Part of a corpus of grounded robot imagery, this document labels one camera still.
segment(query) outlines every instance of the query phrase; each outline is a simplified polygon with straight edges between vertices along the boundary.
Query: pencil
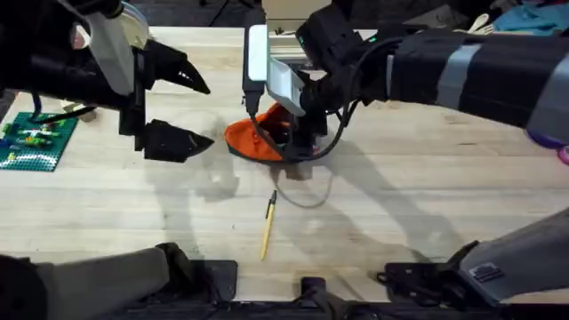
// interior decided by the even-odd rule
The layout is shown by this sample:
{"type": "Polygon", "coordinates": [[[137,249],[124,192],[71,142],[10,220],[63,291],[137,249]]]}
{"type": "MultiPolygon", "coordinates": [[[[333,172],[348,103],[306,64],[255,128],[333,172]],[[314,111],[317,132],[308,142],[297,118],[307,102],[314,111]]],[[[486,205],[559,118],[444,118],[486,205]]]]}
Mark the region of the pencil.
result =
{"type": "Polygon", "coordinates": [[[260,248],[260,259],[265,260],[267,256],[268,249],[268,238],[270,237],[270,228],[273,225],[273,218],[275,217],[275,204],[276,204],[276,190],[273,191],[273,196],[268,200],[267,214],[265,219],[267,224],[265,225],[265,235],[263,236],[263,245],[260,248]]]}

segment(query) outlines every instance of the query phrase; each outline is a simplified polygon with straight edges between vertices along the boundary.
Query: orange cloth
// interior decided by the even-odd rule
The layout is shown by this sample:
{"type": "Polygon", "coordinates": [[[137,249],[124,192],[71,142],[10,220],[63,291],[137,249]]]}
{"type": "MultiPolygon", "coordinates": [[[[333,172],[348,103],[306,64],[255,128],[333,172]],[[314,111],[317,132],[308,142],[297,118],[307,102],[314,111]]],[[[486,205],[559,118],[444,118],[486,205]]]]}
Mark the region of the orange cloth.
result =
{"type": "MultiPolygon", "coordinates": [[[[283,126],[282,122],[287,113],[285,108],[275,103],[267,112],[256,116],[256,119],[261,128],[268,128],[272,124],[283,126]]],[[[262,130],[270,137],[270,132],[262,130]]],[[[257,134],[251,119],[231,124],[225,131],[225,140],[241,156],[259,161],[283,161],[283,158],[257,134]]]]}

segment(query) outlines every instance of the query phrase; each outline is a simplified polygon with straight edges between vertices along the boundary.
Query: wooden table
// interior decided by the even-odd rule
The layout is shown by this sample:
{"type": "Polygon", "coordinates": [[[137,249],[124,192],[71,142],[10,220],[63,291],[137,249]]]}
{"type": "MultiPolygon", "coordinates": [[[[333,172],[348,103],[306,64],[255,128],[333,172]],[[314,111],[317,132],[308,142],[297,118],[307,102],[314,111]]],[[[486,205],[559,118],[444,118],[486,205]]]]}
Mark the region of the wooden table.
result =
{"type": "MultiPolygon", "coordinates": [[[[443,261],[471,240],[569,205],[569,168],[553,152],[519,129],[439,107],[361,107],[338,147],[314,163],[270,169],[232,156],[222,135],[246,117],[243,30],[152,34],[187,52],[212,94],[157,83],[147,94],[148,120],[217,142],[185,164],[146,161],[131,137],[117,134],[118,114],[98,110],[95,122],[77,126],[55,172],[0,172],[2,253],[61,262],[174,241],[194,259],[236,260],[240,300],[290,299],[302,276],[325,276],[346,299],[384,300],[368,276],[386,262],[443,261]],[[274,188],[276,218],[261,262],[274,188]]],[[[44,104],[60,110],[57,100],[44,104]]],[[[30,110],[21,94],[4,121],[30,110]]]]}

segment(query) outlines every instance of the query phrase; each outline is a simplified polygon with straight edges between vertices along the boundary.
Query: orange object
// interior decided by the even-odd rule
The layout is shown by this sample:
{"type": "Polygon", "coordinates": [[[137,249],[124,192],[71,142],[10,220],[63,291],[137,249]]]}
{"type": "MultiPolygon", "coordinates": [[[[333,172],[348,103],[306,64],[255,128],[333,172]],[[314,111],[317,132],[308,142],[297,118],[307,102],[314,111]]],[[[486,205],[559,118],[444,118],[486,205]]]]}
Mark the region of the orange object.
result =
{"type": "MultiPolygon", "coordinates": [[[[290,114],[281,105],[275,103],[262,115],[256,116],[260,128],[269,136],[275,132],[288,130],[290,114]]],[[[229,151],[254,161],[282,162],[283,158],[273,150],[265,140],[257,134],[251,119],[241,120],[228,127],[225,140],[229,151]]]]}

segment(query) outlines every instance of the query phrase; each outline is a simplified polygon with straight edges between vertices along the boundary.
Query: black bracket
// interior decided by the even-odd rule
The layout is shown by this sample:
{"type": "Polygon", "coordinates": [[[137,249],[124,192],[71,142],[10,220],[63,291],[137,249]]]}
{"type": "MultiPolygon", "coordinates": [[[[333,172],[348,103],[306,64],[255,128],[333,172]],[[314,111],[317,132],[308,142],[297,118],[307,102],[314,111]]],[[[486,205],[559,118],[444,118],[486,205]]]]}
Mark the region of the black bracket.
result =
{"type": "Polygon", "coordinates": [[[233,260],[190,260],[175,243],[159,244],[166,254],[170,282],[162,293],[207,297],[212,303],[230,302],[237,287],[237,262],[233,260]]]}
{"type": "Polygon", "coordinates": [[[377,280],[392,302],[414,302],[421,307],[445,305],[458,310],[489,308],[485,300],[458,274],[461,260],[478,241],[467,244],[446,263],[388,263],[377,280]]]}

